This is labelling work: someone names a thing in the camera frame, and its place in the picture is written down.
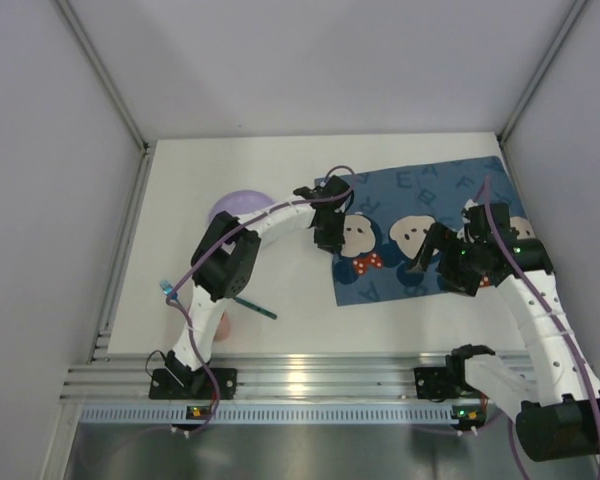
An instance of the purple balloon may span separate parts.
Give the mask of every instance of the purple balloon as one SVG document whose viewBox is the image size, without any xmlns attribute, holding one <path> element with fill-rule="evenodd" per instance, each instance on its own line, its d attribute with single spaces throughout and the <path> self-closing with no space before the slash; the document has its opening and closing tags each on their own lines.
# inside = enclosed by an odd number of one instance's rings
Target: purple balloon
<svg viewBox="0 0 600 480">
<path fill-rule="evenodd" d="M 229 212 L 231 215 L 244 215 L 273 205 L 273 203 L 274 201 L 262 192 L 238 190 L 225 195 L 216 202 L 209 212 L 209 223 L 213 217 L 223 211 Z"/>
</svg>

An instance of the cable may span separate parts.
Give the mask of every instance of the cable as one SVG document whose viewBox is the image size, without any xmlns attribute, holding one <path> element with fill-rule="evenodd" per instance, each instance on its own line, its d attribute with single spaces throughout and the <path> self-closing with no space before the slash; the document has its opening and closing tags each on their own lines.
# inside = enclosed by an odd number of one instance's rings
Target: cable
<svg viewBox="0 0 600 480">
<path fill-rule="evenodd" d="M 278 210 L 282 210 L 283 208 L 287 208 L 290 205 L 307 205 L 307 204 L 313 205 L 315 203 L 329 203 L 329 202 L 335 202 L 337 200 L 341 200 L 343 198 L 347 198 L 353 192 L 353 187 L 355 185 L 355 178 L 356 178 L 355 172 L 350 167 L 347 167 L 346 165 L 337 165 L 337 166 L 333 167 L 325 175 L 325 181 L 329 179 L 329 177 L 333 174 L 334 171 L 339 170 L 339 169 L 347 170 L 353 176 L 353 181 L 351 182 L 351 185 L 345 192 L 343 192 L 339 195 L 335 195 L 333 197 L 329 197 L 329 198 L 313 198 L 313 199 L 308 199 L 308 200 L 302 199 L 302 200 L 294 200 L 293 202 L 289 202 L 289 203 L 280 203 L 278 205 L 274 205 L 268 211 L 262 212 L 257 217 L 254 217 L 251 220 L 248 220 L 245 223 L 242 223 L 242 224 L 238 225 L 237 227 L 233 228 L 232 230 L 230 230 L 229 232 L 224 234 L 222 237 L 220 237 L 220 239 L 216 243 L 214 243 L 209 250 L 207 250 L 204 254 L 202 254 L 202 256 L 198 259 L 198 261 L 178 281 L 178 283 L 176 283 L 176 286 L 173 287 L 173 290 L 167 295 L 167 300 L 166 300 L 167 304 L 170 305 L 169 301 L 171 301 L 175 297 L 175 295 L 182 288 L 182 286 L 185 283 L 187 283 L 187 280 L 189 280 L 195 272 L 198 271 L 198 269 L 202 266 L 202 264 L 204 262 L 206 262 L 209 259 L 209 257 L 211 255 L 213 255 L 213 253 L 216 250 L 218 250 L 218 248 L 220 248 L 222 245 L 224 245 L 224 243 L 227 240 L 229 240 L 231 237 L 233 237 L 236 233 L 240 232 L 241 230 L 244 230 L 245 228 L 247 228 L 256 222 L 259 222 L 263 218 L 266 218 L 267 216 L 271 215 L 272 213 L 277 212 Z"/>
<path fill-rule="evenodd" d="M 511 454 L 513 455 L 513 459 L 515 460 L 516 465 L 518 466 L 520 475 L 522 475 L 522 478 L 524 478 L 524 480 L 531 480 L 531 477 L 529 477 L 527 470 L 522 464 L 522 460 L 520 459 L 520 455 L 518 454 L 518 449 L 516 448 L 516 439 L 513 435 L 513 421 L 511 419 L 507 421 L 507 430 L 509 430 L 509 447 L 511 447 Z"/>
<path fill-rule="evenodd" d="M 176 299 L 178 291 L 187 282 L 187 280 L 189 280 L 193 276 L 193 274 L 198 271 L 198 269 L 202 266 L 202 264 L 204 264 L 204 262 L 206 262 L 209 259 L 209 257 L 211 257 L 211 255 L 213 255 L 213 253 L 216 250 L 221 248 L 222 245 L 224 245 L 224 243 L 227 240 L 229 240 L 231 237 L 236 235 L 238 232 L 244 230 L 248 226 L 253 225 L 254 223 L 259 222 L 260 220 L 266 218 L 270 214 L 272 214 L 278 210 L 281 210 L 283 208 L 287 208 L 289 206 L 307 205 L 307 204 L 316 204 L 316 203 L 330 203 L 330 202 L 335 202 L 335 201 L 341 200 L 343 198 L 347 198 L 351 194 L 353 194 L 353 187 L 355 185 L 356 176 L 355 176 L 355 172 L 353 171 L 353 169 L 351 169 L 350 167 L 348 167 L 346 165 L 337 165 L 337 166 L 333 167 L 331 170 L 329 170 L 327 172 L 327 174 L 325 175 L 325 182 L 329 179 L 329 177 L 333 174 L 333 172 L 335 172 L 336 170 L 340 170 L 340 169 L 347 170 L 353 177 L 351 185 L 349 185 L 349 188 L 346 191 L 344 191 L 343 193 L 341 193 L 339 195 L 335 195 L 335 196 L 329 197 L 329 198 L 302 199 L 302 200 L 295 200 L 295 201 L 289 202 L 289 203 L 280 203 L 278 205 L 271 207 L 269 210 L 261 213 L 260 215 L 257 215 L 256 217 L 252 218 L 251 220 L 248 220 L 245 223 L 238 225 L 237 227 L 233 228 L 232 230 L 227 232 L 225 235 L 223 235 L 216 243 L 214 243 L 211 246 L 211 248 L 209 248 L 209 250 L 207 250 L 195 262 L 195 264 L 180 279 L 180 281 L 178 281 L 178 283 L 176 283 L 176 286 L 173 287 L 171 292 L 169 292 L 167 294 L 167 298 L 165 300 L 166 304 L 169 305 L 170 307 L 174 307 L 174 308 L 178 309 L 180 311 L 180 313 L 182 313 L 182 315 L 184 316 L 184 318 L 187 322 L 187 326 L 188 326 L 188 330 L 189 330 L 189 342 L 191 343 L 191 348 L 193 349 L 193 353 L 195 354 L 198 362 L 200 362 L 205 373 L 211 379 L 211 383 L 213 384 L 214 392 L 216 394 L 216 401 L 212 403 L 210 414 L 207 415 L 207 418 L 205 419 L 204 423 L 198 429 L 195 430 L 195 433 L 198 433 L 201 430 L 207 428 L 207 426 L 209 425 L 209 422 L 211 422 L 211 420 L 213 419 L 213 417 L 216 414 L 216 411 L 218 410 L 218 405 L 220 404 L 221 394 L 220 394 L 220 386 L 218 385 L 218 379 L 215 377 L 215 375 L 213 374 L 213 371 L 209 368 L 209 366 L 206 364 L 206 362 L 202 358 L 202 355 L 200 354 L 198 347 L 196 345 L 195 339 L 193 337 L 193 321 L 192 321 L 191 317 L 189 316 L 189 312 L 187 312 L 186 308 L 184 308 L 182 306 L 182 304 Z"/>
<path fill-rule="evenodd" d="M 227 234 L 225 234 L 223 237 L 221 237 L 215 244 L 213 244 L 211 246 L 211 248 L 206 251 L 199 259 L 198 261 L 191 267 L 191 269 L 180 279 L 180 281 L 176 284 L 176 286 L 169 292 L 165 290 L 165 294 L 167 295 L 166 298 L 166 304 L 169 305 L 170 307 L 174 307 L 176 308 L 180 313 L 182 313 L 182 315 L 184 316 L 186 322 L 187 322 L 187 326 L 188 331 L 189 331 L 189 342 L 191 342 L 191 348 L 193 349 L 193 353 L 195 354 L 197 360 L 200 362 L 200 365 L 202 366 L 202 368 L 204 369 L 205 373 L 207 374 L 207 376 L 209 377 L 209 379 L 211 380 L 211 383 L 213 384 L 213 391 L 214 394 L 212 396 L 212 404 L 211 404 L 211 411 L 209 413 L 209 415 L 206 416 L 204 422 L 195 430 L 193 430 L 191 432 L 192 435 L 195 435 L 203 430 L 205 430 L 211 420 L 215 417 L 216 412 L 218 410 L 218 406 L 220 405 L 220 396 L 221 396 L 221 392 L 220 392 L 220 385 L 218 384 L 218 379 L 216 378 L 216 376 L 213 374 L 213 371 L 211 370 L 211 368 L 209 368 L 209 366 L 207 365 L 207 363 L 204 361 L 204 359 L 202 358 L 202 355 L 200 354 L 200 351 L 198 350 L 198 346 L 196 345 L 195 339 L 193 337 L 193 321 L 191 319 L 191 316 L 189 315 L 189 312 L 187 311 L 186 308 L 184 308 L 184 306 L 180 303 L 180 301 L 177 299 L 178 298 L 178 290 L 180 290 L 182 288 L 182 286 L 187 282 L 187 280 L 189 278 L 191 278 L 191 276 L 198 271 L 198 269 L 200 268 L 200 266 L 207 261 L 207 259 L 218 249 L 220 248 L 228 239 L 230 239 L 232 236 L 234 236 L 236 233 L 240 232 L 241 230 L 244 230 L 245 228 L 247 228 L 250 225 L 253 225 L 256 222 L 259 222 L 260 220 L 262 220 L 263 218 L 267 217 L 268 215 L 281 210 L 283 208 L 292 206 L 292 205 L 306 205 L 306 204 L 315 204 L 315 203 L 328 203 L 328 202 L 335 202 L 338 200 L 341 200 L 343 198 L 347 198 L 349 196 L 351 196 L 350 200 L 349 200 L 349 204 L 347 205 L 345 210 L 348 210 L 351 205 L 353 204 L 353 187 L 355 185 L 355 180 L 356 180 L 356 174 L 353 171 L 353 169 L 351 169 L 350 167 L 346 166 L 346 165 L 337 165 L 335 167 L 333 167 L 331 170 L 329 170 L 327 172 L 327 174 L 325 175 L 325 181 L 327 181 L 329 179 L 329 177 L 333 174 L 333 172 L 335 172 L 336 170 L 340 170 L 340 169 L 344 169 L 347 170 L 353 177 L 353 180 L 351 182 L 351 185 L 349 185 L 349 188 L 339 194 L 339 195 L 335 195 L 333 197 L 329 197 L 329 198 L 316 198 L 316 199 L 303 199 L 303 200 L 295 200 L 293 202 L 290 203 L 281 203 L 279 205 L 275 205 L 274 207 L 272 207 L 271 209 L 269 209 L 266 212 L 263 212 L 262 214 L 258 215 L 255 218 L 252 218 L 251 220 L 238 225 L 236 228 L 234 228 L 233 230 L 229 231 Z M 151 377 L 151 374 L 149 373 L 149 369 L 148 369 L 148 365 L 149 365 L 149 360 L 151 360 L 151 357 L 153 357 L 153 355 L 155 355 L 156 353 L 160 353 L 163 357 L 163 359 L 165 358 L 165 355 L 163 352 L 161 352 L 160 350 L 154 350 L 153 352 L 151 352 L 151 354 L 149 354 L 149 357 L 147 357 L 147 360 L 145 362 L 145 371 L 147 372 L 147 374 Z M 111 458 L 112 456 L 114 456 L 115 454 L 117 454 L 120 450 L 122 450 L 123 448 L 125 448 L 126 446 L 132 444 L 133 442 L 137 441 L 140 437 L 144 436 L 147 433 L 151 433 L 154 431 L 159 431 L 159 430 L 170 430 L 171 427 L 166 426 L 166 425 L 158 425 L 155 427 L 151 427 L 151 428 L 147 428 L 144 429 L 140 432 L 138 432 L 137 434 L 133 435 L 130 439 L 124 441 L 121 445 L 119 445 L 118 447 L 116 447 L 111 453 L 109 453 L 108 455 L 106 455 L 105 457 L 101 458 L 98 462 L 96 462 L 95 464 L 90 464 L 87 459 L 86 459 L 86 454 L 84 451 L 84 442 L 81 441 L 80 445 L 79 445 L 79 457 L 80 460 L 82 462 L 82 464 L 88 468 L 88 469 L 95 469 L 98 466 L 100 466 L 104 461 L 108 460 L 109 458 Z"/>
<path fill-rule="evenodd" d="M 216 416 L 216 412 L 218 411 L 218 407 L 220 406 L 220 385 L 218 384 L 218 379 L 216 378 L 216 376 L 213 374 L 213 371 L 211 370 L 211 368 L 209 367 L 209 365 L 207 365 L 207 363 L 204 361 L 204 359 L 202 358 L 202 354 L 200 353 L 200 351 L 198 350 L 198 346 L 196 345 L 196 341 L 193 338 L 193 321 L 191 320 L 191 317 L 189 316 L 189 312 L 187 312 L 187 309 L 184 308 L 182 306 L 182 304 L 180 303 L 180 301 L 176 300 L 174 302 L 173 305 L 171 305 L 175 308 L 177 308 L 180 313 L 182 313 L 182 315 L 184 316 L 185 320 L 187 321 L 187 330 L 189 332 L 189 342 L 191 343 L 191 348 L 193 348 L 193 353 L 195 354 L 196 358 L 198 359 L 198 361 L 200 362 L 200 365 L 202 366 L 203 370 L 205 371 L 205 373 L 207 374 L 207 376 L 209 377 L 209 379 L 211 380 L 211 383 L 213 384 L 213 392 L 215 395 L 215 401 L 211 400 L 211 411 L 209 412 L 209 415 L 206 416 L 204 422 L 202 423 L 202 425 L 200 425 L 198 428 L 196 428 L 195 430 L 192 431 L 192 435 L 196 435 L 198 433 L 200 433 L 201 431 L 205 430 L 209 424 L 211 423 L 211 420 L 213 420 L 213 417 Z"/>
<path fill-rule="evenodd" d="M 162 350 L 154 350 L 153 352 L 151 352 L 149 354 L 149 356 L 147 357 L 147 360 L 144 362 L 144 371 L 147 372 L 147 375 L 149 375 L 149 378 L 151 378 L 151 379 L 153 379 L 153 375 L 151 375 L 149 373 L 149 362 L 151 361 L 151 357 L 153 357 L 156 353 L 160 354 L 160 356 L 162 357 L 162 361 L 165 361 L 167 359 L 167 357 L 165 356 L 165 354 Z"/>
<path fill-rule="evenodd" d="M 576 365 L 578 366 L 578 372 L 580 373 L 580 377 L 582 378 L 582 382 L 584 383 L 585 390 L 587 391 L 587 396 L 589 397 L 589 403 L 591 404 L 591 410 L 593 411 L 593 419 L 596 425 L 596 432 L 598 434 L 598 444 L 600 447 L 600 407 L 598 406 L 598 402 L 596 401 L 596 395 L 593 391 L 591 378 L 587 373 L 585 360 L 580 356 L 578 347 L 576 346 L 573 338 L 571 338 L 571 335 L 567 332 L 567 329 L 565 328 L 560 318 L 551 313 L 553 311 L 551 309 L 551 305 L 549 305 L 549 303 L 545 300 L 542 294 L 538 291 L 536 286 L 531 282 L 531 280 L 529 280 L 529 277 L 525 275 L 524 271 L 522 271 L 520 266 L 516 263 L 515 259 L 513 258 L 513 255 L 511 255 L 511 253 L 507 249 L 507 246 L 504 243 L 504 240 L 500 236 L 498 228 L 493 219 L 493 214 L 491 213 L 489 175 L 487 175 L 484 180 L 484 197 L 487 221 L 489 222 L 489 228 L 493 232 L 493 237 L 495 238 L 498 247 L 502 251 L 504 257 L 507 259 L 507 262 L 509 262 L 509 265 L 511 265 L 511 268 L 513 268 L 513 270 L 516 272 L 518 278 L 522 280 L 522 282 L 527 286 L 527 288 L 533 294 L 533 296 L 536 297 L 540 305 L 542 305 L 542 308 L 544 308 L 544 310 L 549 314 L 549 317 L 551 318 L 551 320 L 553 320 L 554 325 L 564 337 L 564 340 L 567 343 L 567 347 L 569 347 L 569 350 L 571 352 L 571 356 L 573 357 Z M 600 467 L 598 470 L 598 480 L 600 480 Z"/>
</svg>

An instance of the red bow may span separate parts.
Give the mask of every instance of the red bow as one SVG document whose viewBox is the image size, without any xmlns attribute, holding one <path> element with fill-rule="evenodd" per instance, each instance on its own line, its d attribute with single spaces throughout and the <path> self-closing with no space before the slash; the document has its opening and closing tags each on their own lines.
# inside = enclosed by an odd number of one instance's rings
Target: red bow
<svg viewBox="0 0 600 480">
<path fill-rule="evenodd" d="M 382 259 L 377 253 L 371 252 L 366 257 L 359 257 L 353 261 L 353 268 L 358 275 L 364 275 L 369 267 L 382 268 Z"/>
</svg>

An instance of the pink object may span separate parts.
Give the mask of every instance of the pink object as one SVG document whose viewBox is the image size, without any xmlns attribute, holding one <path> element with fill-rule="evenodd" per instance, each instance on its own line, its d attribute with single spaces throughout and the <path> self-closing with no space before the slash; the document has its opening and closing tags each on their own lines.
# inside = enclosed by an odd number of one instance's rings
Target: pink object
<svg viewBox="0 0 600 480">
<path fill-rule="evenodd" d="M 273 205 L 273 200 L 255 190 L 238 190 L 218 200 L 209 212 L 209 223 L 218 213 L 226 211 L 231 215 L 244 215 Z"/>
<path fill-rule="evenodd" d="M 222 342 L 229 338 L 230 333 L 231 323 L 229 322 L 229 315 L 227 315 L 227 312 L 224 312 L 220 318 L 220 323 L 218 324 L 218 329 L 216 330 L 216 335 L 213 337 L 213 341 Z"/>
</svg>

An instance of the blue fabric mat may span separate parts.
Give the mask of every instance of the blue fabric mat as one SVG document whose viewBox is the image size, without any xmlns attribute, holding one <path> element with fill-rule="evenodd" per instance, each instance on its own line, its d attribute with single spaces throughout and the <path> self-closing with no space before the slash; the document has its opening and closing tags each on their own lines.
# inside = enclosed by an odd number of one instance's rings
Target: blue fabric mat
<svg viewBox="0 0 600 480">
<path fill-rule="evenodd" d="M 487 174 L 491 201 L 507 203 L 512 224 L 521 235 L 532 236 L 518 194 L 497 157 L 359 173 L 345 219 L 345 246 L 333 257 L 337 304 L 442 293 L 435 257 L 425 274 L 406 269 L 434 221 L 454 230 L 462 227 L 460 212 Z M 350 175 L 342 178 L 352 180 Z"/>
</svg>

